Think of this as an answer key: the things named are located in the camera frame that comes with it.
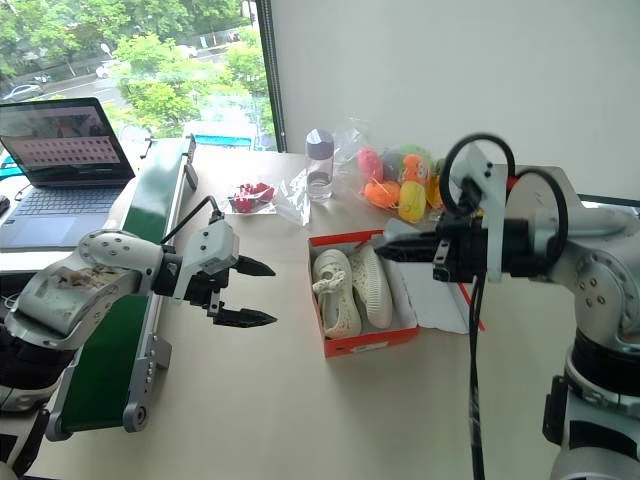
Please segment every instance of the shoelace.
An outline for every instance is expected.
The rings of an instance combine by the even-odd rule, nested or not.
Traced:
[[[342,289],[345,277],[344,271],[339,271],[331,279],[318,280],[312,285],[313,293],[318,296],[335,293]]]

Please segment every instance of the white wall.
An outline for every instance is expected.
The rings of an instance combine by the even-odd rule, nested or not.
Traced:
[[[345,117],[443,156],[478,130],[640,200],[640,1],[272,0],[289,150]]]

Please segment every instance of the green conveyor belt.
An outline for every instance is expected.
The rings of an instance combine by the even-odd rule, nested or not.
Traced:
[[[145,169],[123,229],[159,243],[165,234],[180,169],[183,143],[160,141]],[[149,298],[118,300],[82,350],[62,409],[62,430],[122,426],[129,382]]]

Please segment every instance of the laptop screen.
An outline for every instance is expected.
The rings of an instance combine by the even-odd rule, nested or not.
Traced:
[[[95,98],[0,105],[0,142],[36,186],[122,184],[134,176]]]

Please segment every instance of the laptop touchpad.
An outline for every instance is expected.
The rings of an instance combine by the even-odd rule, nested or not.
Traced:
[[[22,222],[22,228],[9,243],[20,247],[57,246],[73,225],[75,217],[38,218]]]

